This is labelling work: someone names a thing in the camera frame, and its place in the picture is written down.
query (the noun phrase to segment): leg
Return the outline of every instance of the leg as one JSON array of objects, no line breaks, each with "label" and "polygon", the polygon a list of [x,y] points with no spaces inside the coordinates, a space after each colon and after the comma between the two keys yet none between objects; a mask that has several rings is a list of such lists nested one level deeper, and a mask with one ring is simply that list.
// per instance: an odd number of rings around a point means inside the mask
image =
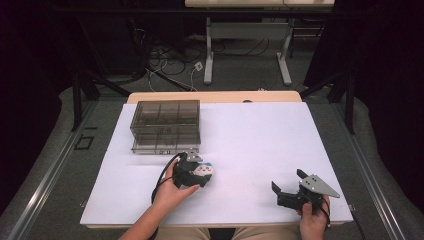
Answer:
[{"label": "leg", "polygon": [[160,227],[155,240],[210,240],[207,228]]},{"label": "leg", "polygon": [[293,28],[294,28],[294,19],[291,19],[287,25],[288,31],[283,44],[283,47],[279,53],[277,53],[278,66],[280,67],[281,76],[283,77],[284,85],[290,86],[292,84],[289,69],[287,68],[286,57],[287,52],[289,51],[289,45],[292,38]]},{"label": "leg", "polygon": [[212,36],[211,36],[211,20],[206,18],[206,66],[204,83],[209,85],[212,83],[212,66],[213,66],[213,52],[212,52]]},{"label": "leg", "polygon": [[233,240],[297,240],[298,235],[297,225],[246,227],[236,228]]}]

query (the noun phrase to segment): khaki pants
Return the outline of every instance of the khaki pants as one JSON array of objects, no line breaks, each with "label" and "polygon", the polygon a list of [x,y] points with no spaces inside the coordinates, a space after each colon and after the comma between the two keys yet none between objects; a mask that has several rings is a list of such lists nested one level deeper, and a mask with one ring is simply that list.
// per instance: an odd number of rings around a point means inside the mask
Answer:
[{"label": "khaki pants", "polygon": [[[296,240],[298,226],[236,228],[232,240]],[[156,240],[210,240],[207,228],[159,228]]]}]

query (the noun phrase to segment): electrical outlet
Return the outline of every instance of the electrical outlet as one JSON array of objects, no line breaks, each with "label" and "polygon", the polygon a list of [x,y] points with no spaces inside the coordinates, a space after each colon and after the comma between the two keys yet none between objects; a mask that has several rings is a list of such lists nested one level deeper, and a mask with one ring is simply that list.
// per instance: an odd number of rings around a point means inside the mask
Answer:
[{"label": "electrical outlet", "polygon": [[197,71],[200,71],[203,69],[203,65],[201,62],[197,62],[196,64],[194,64],[194,67],[196,68]]}]

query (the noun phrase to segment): forearm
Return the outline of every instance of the forearm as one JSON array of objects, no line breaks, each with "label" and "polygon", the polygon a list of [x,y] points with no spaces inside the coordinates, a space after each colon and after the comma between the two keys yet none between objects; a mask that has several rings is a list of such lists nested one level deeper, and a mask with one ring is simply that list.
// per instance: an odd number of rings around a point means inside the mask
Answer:
[{"label": "forearm", "polygon": [[303,237],[302,240],[324,240],[324,237],[322,236],[313,236],[313,237]]},{"label": "forearm", "polygon": [[137,239],[144,240],[149,239],[158,228],[160,222],[166,217],[166,213],[155,206],[150,206],[146,212],[131,226],[124,235],[121,236],[120,240]]}]

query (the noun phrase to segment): white tabletop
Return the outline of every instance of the white tabletop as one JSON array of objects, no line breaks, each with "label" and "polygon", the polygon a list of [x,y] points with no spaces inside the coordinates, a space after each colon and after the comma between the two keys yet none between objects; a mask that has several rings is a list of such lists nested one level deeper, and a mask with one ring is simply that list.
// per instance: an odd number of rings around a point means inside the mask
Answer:
[{"label": "white tabletop", "polygon": [[[81,224],[130,226],[150,206],[154,185],[170,155],[131,151],[136,104],[125,104],[87,202]],[[352,221],[342,189],[305,103],[203,103],[199,155],[215,167],[204,188],[184,201],[162,226],[293,224],[299,216],[277,205],[271,189],[296,193],[296,169],[316,174],[341,198],[331,198],[331,221]]]},{"label": "white tabletop", "polygon": [[332,7],[334,0],[186,0],[186,7]]}]

